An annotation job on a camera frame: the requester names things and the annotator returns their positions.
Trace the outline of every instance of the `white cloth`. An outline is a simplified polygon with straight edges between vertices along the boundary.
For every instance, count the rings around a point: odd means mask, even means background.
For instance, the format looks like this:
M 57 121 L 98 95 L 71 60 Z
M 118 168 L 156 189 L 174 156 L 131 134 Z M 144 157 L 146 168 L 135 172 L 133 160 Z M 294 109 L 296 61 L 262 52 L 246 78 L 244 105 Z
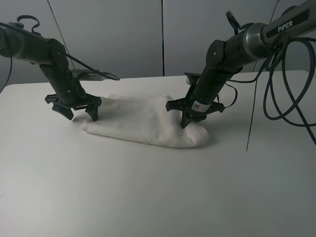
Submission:
M 209 137 L 196 122 L 181 128 L 181 112 L 166 110 L 167 101 L 173 100 L 168 95 L 158 99 L 116 94 L 101 98 L 99 119 L 88 119 L 81 126 L 87 133 L 167 147 L 195 147 Z

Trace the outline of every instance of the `label sticker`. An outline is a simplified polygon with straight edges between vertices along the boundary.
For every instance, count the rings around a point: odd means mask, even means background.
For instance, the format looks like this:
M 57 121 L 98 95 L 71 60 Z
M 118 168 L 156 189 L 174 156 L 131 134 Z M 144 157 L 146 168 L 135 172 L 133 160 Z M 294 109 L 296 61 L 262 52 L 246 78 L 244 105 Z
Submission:
M 294 16 L 292 19 L 288 20 L 284 24 L 279 25 L 279 26 L 275 27 L 274 29 L 270 30 L 269 32 L 267 32 L 267 34 L 266 34 L 267 39 L 277 35 L 278 33 L 282 32 L 282 31 L 290 29 L 293 26 L 297 26 L 298 24 L 301 24 L 304 21 L 307 21 L 309 16 L 310 16 L 309 9 L 301 12 L 300 14 Z
M 191 107 L 191 110 L 198 113 L 205 113 L 209 109 L 210 106 L 211 105 L 204 105 L 204 104 L 199 103 L 198 101 L 194 101 Z

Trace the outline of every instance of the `gray wall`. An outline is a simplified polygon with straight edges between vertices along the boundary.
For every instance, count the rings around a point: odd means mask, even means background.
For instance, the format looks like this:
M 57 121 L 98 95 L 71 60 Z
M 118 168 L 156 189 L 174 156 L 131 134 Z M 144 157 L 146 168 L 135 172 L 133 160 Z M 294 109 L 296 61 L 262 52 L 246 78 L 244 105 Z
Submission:
M 57 24 L 45 0 L 1 0 L 0 21 L 16 22 L 20 15 L 32 15 L 39 19 L 38 32 L 45 38 L 55 38 L 62 42 Z M 23 20 L 26 30 L 36 23 L 33 20 Z M 0 88 L 3 87 L 10 67 L 10 59 L 0 56 Z M 8 84 L 31 83 L 47 81 L 39 67 L 20 60 L 13 60 L 13 70 Z
M 162 76 L 161 0 L 49 1 L 73 56 L 121 78 Z
M 276 12 L 273 15 L 273 21 L 278 19 L 282 15 L 282 13 L 290 6 L 299 5 L 303 2 L 305 2 L 305 0 L 279 0 L 276 7 Z M 308 33 L 304 36 L 316 38 L 316 31 Z M 256 72 L 259 71 L 263 62 L 264 60 L 261 60 L 257 63 L 255 68 Z M 293 42 L 290 44 L 286 52 L 285 68 L 286 70 L 310 70 L 309 54 L 307 48 L 302 43 Z M 281 70 L 281 63 L 277 66 L 276 70 Z
M 240 24 L 270 23 L 276 4 L 277 0 L 164 0 L 165 75 L 202 72 L 210 44 L 234 34 L 227 11 Z M 253 69 L 254 64 L 244 67 Z

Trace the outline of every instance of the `white table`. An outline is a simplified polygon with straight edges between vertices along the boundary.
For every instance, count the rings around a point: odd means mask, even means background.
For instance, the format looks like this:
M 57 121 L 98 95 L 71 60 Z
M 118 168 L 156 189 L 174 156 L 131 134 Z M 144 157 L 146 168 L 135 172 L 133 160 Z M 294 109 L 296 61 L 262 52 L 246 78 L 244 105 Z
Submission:
M 210 139 L 193 149 L 86 134 L 84 111 L 68 121 L 45 103 L 48 83 L 8 86 L 0 95 L 0 236 L 316 236 L 316 147 L 306 129 L 264 117 L 267 77 L 259 78 L 248 152 L 254 84 L 234 83 L 236 104 L 200 123 Z M 298 91 L 307 73 L 288 77 Z M 284 109 L 280 72 L 275 82 Z M 189 88 L 184 76 L 82 85 L 94 95 L 174 99 Z M 309 122 L 315 90 L 313 82 L 301 105 Z M 234 91 L 225 87 L 220 97 L 227 105 Z

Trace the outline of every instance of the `barcode label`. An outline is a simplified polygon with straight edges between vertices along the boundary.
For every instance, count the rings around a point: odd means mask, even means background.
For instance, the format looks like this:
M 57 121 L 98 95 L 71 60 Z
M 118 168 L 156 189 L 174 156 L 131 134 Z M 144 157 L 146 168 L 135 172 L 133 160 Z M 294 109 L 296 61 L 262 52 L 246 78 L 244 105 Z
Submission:
M 194 101 L 191 107 L 191 110 L 198 113 L 205 113 L 209 109 L 210 106 L 211 105 L 204 105 L 204 104 L 199 103 L 198 101 Z

